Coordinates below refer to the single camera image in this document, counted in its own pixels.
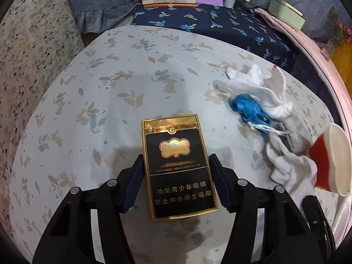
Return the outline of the red paper cup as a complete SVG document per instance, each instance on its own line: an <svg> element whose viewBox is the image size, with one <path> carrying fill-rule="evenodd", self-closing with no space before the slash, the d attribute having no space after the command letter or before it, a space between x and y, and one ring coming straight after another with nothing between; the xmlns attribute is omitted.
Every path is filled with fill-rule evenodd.
<svg viewBox="0 0 352 264"><path fill-rule="evenodd" d="M316 187L345 197L351 185L351 147L343 129L332 123L308 152L316 163Z"/></svg>

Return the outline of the black gold cigarette box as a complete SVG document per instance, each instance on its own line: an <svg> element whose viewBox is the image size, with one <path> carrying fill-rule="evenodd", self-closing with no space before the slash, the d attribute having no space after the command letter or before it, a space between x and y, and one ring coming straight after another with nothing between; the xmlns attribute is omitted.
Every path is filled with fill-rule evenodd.
<svg viewBox="0 0 352 264"><path fill-rule="evenodd" d="M152 220L218 210L197 114L143 120L144 166Z"/></svg>

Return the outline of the white cotton glove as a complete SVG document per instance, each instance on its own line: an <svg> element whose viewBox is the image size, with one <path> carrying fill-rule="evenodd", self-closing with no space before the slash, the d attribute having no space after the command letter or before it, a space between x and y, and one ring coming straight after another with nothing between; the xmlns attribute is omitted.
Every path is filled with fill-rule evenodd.
<svg viewBox="0 0 352 264"><path fill-rule="evenodd" d="M286 78L277 66L272 68L269 75L262 73L257 64L253 64L246 73L232 68L225 73L229 79L229 90L253 96L270 118L284 121L292 114L293 103L286 98Z"/></svg>

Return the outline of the white paper towel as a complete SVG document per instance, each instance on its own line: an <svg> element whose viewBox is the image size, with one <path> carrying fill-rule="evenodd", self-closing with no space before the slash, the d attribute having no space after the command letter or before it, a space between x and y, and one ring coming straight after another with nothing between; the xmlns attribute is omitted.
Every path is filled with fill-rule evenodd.
<svg viewBox="0 0 352 264"><path fill-rule="evenodd" d="M346 228L350 219L351 195L341 197L334 192L320 188L314 189L314 195L318 198L332 229L336 245L339 246L346 235Z"/></svg>

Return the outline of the floral table cloth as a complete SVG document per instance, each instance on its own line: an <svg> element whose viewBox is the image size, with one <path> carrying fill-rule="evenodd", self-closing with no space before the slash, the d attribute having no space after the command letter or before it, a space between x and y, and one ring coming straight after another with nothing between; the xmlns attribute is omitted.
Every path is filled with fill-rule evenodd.
<svg viewBox="0 0 352 264"><path fill-rule="evenodd" d="M30 118L10 185L14 241L32 260L69 189L99 187L142 153L145 119L197 114L208 154L255 186L272 188L261 134L229 108L226 70L273 64L233 45L179 30L125 26L88 45Z"/></svg>

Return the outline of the yellow backdrop cloth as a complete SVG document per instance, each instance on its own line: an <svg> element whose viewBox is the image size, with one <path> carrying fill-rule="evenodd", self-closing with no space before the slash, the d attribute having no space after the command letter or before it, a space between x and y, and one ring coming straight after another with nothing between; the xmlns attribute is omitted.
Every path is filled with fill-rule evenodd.
<svg viewBox="0 0 352 264"><path fill-rule="evenodd" d="M337 68L338 73L340 74L342 80L345 83L345 86L351 94L351 71L352 71L352 47L351 43L344 42L339 45L331 56L332 62Z"/></svg>

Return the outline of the pink bed cover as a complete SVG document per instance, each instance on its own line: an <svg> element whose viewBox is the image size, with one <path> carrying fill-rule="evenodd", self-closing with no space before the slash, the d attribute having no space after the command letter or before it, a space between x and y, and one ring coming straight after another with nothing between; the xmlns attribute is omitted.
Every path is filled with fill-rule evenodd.
<svg viewBox="0 0 352 264"><path fill-rule="evenodd" d="M296 73L294 76L325 103L334 121L350 135L351 98L333 62L325 59L318 44L302 31L295 30L262 8L255 8L254 12L262 16L270 27L290 39L305 56L309 72Z"/></svg>

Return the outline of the glass vase pink flowers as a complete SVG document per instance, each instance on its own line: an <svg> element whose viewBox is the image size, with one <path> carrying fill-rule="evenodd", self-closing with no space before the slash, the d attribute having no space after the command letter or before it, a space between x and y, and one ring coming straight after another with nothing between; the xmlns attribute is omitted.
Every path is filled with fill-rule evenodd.
<svg viewBox="0 0 352 264"><path fill-rule="evenodd" d="M324 58L329 61L340 44L351 42L351 28L339 21L339 13L332 7L328 14L329 22L332 26L332 36L328 43L321 49Z"/></svg>

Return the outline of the navy floral cloth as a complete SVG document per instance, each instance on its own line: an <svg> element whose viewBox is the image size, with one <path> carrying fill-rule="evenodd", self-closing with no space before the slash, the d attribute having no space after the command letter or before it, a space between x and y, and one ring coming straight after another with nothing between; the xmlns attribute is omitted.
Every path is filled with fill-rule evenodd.
<svg viewBox="0 0 352 264"><path fill-rule="evenodd" d="M262 57L287 72L293 68L297 56L284 34L248 10L208 4L199 4L196 8L138 6L133 24L183 30L221 40Z"/></svg>

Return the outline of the green tissue box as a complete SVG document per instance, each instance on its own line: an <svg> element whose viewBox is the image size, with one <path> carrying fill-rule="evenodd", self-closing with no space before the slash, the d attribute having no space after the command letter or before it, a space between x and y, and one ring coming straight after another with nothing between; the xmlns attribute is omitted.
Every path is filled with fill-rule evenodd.
<svg viewBox="0 0 352 264"><path fill-rule="evenodd" d="M305 23L303 14L285 1L270 0L268 11L295 30L301 30Z"/></svg>

